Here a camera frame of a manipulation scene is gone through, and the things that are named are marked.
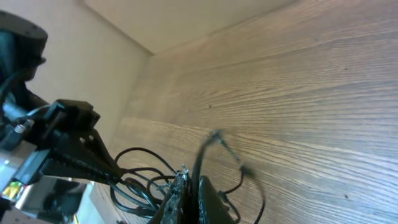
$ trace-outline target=wall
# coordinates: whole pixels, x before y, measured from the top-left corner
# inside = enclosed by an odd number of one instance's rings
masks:
[[[294,0],[85,0],[154,54]]]
[[[135,77],[150,53],[77,0],[1,0],[49,34],[41,65],[28,87],[48,102],[90,102],[101,115],[96,128],[109,145]]]

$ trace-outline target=wooden table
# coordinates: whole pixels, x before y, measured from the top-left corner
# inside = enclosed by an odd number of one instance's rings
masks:
[[[153,56],[131,88],[113,156],[146,147],[191,169],[209,131],[225,129],[266,188],[261,223],[398,222],[398,1],[297,1]],[[138,152],[120,165],[166,171]],[[217,189],[239,180],[219,147],[202,171]],[[255,185],[231,200],[253,223]]]

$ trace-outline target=wood grain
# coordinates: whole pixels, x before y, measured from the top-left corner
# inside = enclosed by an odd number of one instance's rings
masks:
[[[146,147],[192,168],[208,132],[225,129],[267,190],[261,223],[398,223],[397,11],[303,0],[155,55],[110,151]],[[166,172],[145,154],[120,163]],[[239,179],[220,147],[203,173],[217,189]],[[253,223],[255,185],[231,200]]]

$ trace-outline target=beige wall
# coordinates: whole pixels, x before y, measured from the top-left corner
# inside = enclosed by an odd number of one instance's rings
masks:
[[[150,53],[77,0],[0,0],[0,9],[49,33],[44,57],[28,87],[48,102],[90,102],[96,128],[109,145],[139,70]]]
[[[87,5],[154,54],[292,1],[85,0]]]

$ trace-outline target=robotic arm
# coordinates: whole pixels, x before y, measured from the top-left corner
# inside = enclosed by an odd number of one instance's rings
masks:
[[[37,66],[45,62],[41,55],[46,41],[47,34],[39,26],[0,11],[1,192],[12,180],[30,185],[43,175],[72,177],[108,184],[115,206],[150,218],[151,224],[238,223],[240,215],[226,195],[240,187],[243,178],[248,177],[256,182],[262,196],[262,207],[255,223],[259,222],[265,207],[265,194],[254,172],[241,165],[241,182],[225,192],[216,192],[209,179],[200,176],[205,149],[214,142],[223,145],[239,162],[237,155],[223,141],[221,132],[212,133],[203,143],[190,178],[185,168],[174,171],[163,158],[148,149],[126,149],[114,160],[94,129],[100,116],[89,103],[57,100],[50,105],[30,92],[25,82],[33,79]],[[152,167],[120,168],[118,159],[131,151],[152,154],[170,169],[172,175],[164,175]],[[159,176],[148,179],[139,174],[143,170],[156,172]],[[135,175],[147,185],[131,177],[123,179],[125,174]],[[156,184],[158,180],[166,181],[167,193]],[[147,203],[123,192],[118,184],[125,185],[131,194]],[[164,198],[155,198],[150,192],[151,186],[160,189]],[[115,192],[138,207],[121,204]],[[238,219],[230,217],[228,208],[232,208]]]

